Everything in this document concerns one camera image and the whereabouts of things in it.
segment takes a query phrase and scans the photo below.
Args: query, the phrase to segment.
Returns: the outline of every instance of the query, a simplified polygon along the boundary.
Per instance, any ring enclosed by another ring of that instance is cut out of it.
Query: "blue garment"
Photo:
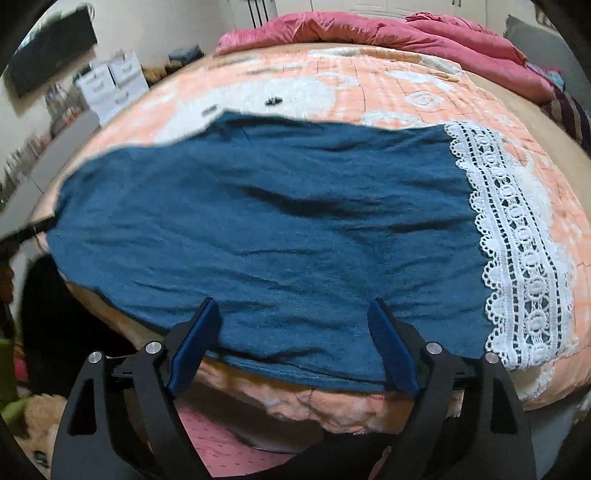
[[[174,145],[124,148],[64,183],[48,240],[71,281],[160,330],[220,303],[240,369],[383,391],[381,296],[426,340],[480,357],[486,258],[443,126],[389,131],[224,113]]]

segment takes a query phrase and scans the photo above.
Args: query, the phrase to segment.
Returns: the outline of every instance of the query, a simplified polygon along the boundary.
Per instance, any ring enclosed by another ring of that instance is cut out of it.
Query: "pink dotted fabric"
[[[294,455],[256,450],[241,444],[207,417],[179,406],[178,416],[201,460],[213,477],[247,475],[282,465]]]

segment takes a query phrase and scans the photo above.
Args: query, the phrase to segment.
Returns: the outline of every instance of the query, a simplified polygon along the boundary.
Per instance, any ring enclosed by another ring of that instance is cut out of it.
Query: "silver screw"
[[[100,360],[103,358],[102,353],[100,352],[92,352],[89,356],[88,356],[88,361],[91,364],[97,364],[98,362],[100,362]]]
[[[438,343],[431,342],[427,344],[427,352],[429,352],[431,355],[439,355],[441,352],[443,352],[443,348],[441,348],[441,345]]]
[[[146,351],[150,355],[158,353],[160,350],[162,350],[162,344],[160,342],[150,342],[148,345],[146,345]]]
[[[484,358],[487,362],[493,365],[499,361],[499,356],[495,352],[488,352]]]

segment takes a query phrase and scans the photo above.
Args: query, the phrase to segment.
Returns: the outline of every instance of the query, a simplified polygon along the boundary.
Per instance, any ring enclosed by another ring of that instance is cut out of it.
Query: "dresser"
[[[148,91],[141,65],[133,52],[95,66],[76,80],[76,86],[85,108],[96,112],[101,125]]]
[[[405,18],[415,12],[455,15],[486,25],[487,0],[275,0],[277,13],[346,11],[366,17]]]

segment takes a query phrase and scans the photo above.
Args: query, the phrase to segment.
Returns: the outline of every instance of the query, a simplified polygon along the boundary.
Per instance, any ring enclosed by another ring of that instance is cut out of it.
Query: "white wardrobe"
[[[486,25],[487,0],[275,0],[277,13],[349,11],[366,17],[404,18],[415,12],[456,15]]]

